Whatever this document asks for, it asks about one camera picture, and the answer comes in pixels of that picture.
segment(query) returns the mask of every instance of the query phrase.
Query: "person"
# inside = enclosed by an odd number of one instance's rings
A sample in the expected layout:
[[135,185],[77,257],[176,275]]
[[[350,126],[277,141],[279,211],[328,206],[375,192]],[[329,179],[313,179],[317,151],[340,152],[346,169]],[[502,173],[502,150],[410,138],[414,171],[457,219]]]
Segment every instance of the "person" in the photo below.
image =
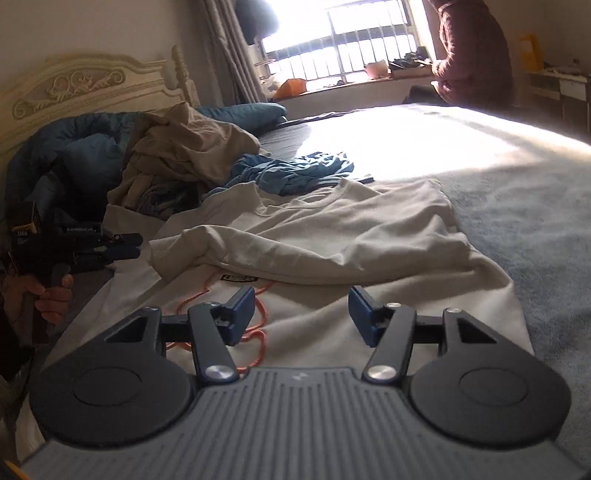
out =
[[32,275],[8,275],[2,282],[2,309],[0,310],[0,417],[20,394],[27,379],[27,365],[33,356],[30,346],[30,326],[22,325],[21,312],[25,292],[39,296],[35,308],[44,320],[57,325],[64,320],[72,299],[74,278],[66,275],[61,287],[45,288]]
[[505,109],[514,94],[509,47],[483,0],[429,0],[439,12],[445,60],[431,86],[414,86],[404,103]]

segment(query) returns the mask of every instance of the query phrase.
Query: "cream headboard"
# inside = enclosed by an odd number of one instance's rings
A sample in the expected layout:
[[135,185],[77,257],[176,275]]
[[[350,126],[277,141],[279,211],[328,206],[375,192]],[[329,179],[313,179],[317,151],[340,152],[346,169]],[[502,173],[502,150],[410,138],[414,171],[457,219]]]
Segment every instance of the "cream headboard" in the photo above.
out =
[[88,112],[138,112],[182,101],[199,105],[183,55],[173,47],[176,90],[164,85],[165,60],[143,63],[126,55],[76,54],[47,60],[0,91],[0,185],[8,161],[44,125]]

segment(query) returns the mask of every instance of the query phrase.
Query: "printed label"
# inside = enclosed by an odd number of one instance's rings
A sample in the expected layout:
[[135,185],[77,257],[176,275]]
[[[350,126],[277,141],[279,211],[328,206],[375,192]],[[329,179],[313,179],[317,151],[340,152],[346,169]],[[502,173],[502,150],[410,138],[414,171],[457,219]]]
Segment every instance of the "printed label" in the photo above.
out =
[[223,281],[231,281],[233,283],[252,283],[258,280],[258,277],[251,277],[249,275],[237,275],[237,274],[224,274],[222,275]]

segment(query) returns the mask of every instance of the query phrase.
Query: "bedpost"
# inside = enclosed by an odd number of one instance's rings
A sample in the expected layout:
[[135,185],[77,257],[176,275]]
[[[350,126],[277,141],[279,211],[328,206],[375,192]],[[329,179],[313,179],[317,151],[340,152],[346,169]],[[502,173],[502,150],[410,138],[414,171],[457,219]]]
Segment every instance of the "bedpost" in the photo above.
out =
[[195,82],[189,78],[189,71],[184,62],[183,52],[181,52],[178,45],[173,45],[172,54],[174,70],[177,72],[177,88],[183,91],[185,99],[191,104],[191,106],[198,107],[201,103],[199,102],[199,96],[197,95],[197,87],[195,87]]

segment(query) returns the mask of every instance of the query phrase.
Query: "finger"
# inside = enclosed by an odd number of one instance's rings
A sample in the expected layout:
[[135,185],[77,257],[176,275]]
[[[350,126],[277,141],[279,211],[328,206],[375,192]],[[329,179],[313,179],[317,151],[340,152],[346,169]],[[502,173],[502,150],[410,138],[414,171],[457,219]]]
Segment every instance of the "finger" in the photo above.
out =
[[52,323],[53,325],[57,325],[64,321],[64,317],[56,312],[43,312],[41,317],[43,317],[46,322]]
[[74,286],[74,277],[70,274],[64,276],[64,278],[61,279],[61,286],[64,288],[72,288]]
[[55,312],[64,315],[68,311],[68,304],[65,301],[37,300],[35,308],[40,312]]
[[19,293],[29,291],[34,295],[43,295],[45,287],[33,275],[18,277],[15,283],[15,289]]
[[70,301],[72,299],[72,291],[69,288],[52,287],[48,288],[43,295],[42,300],[57,300]]

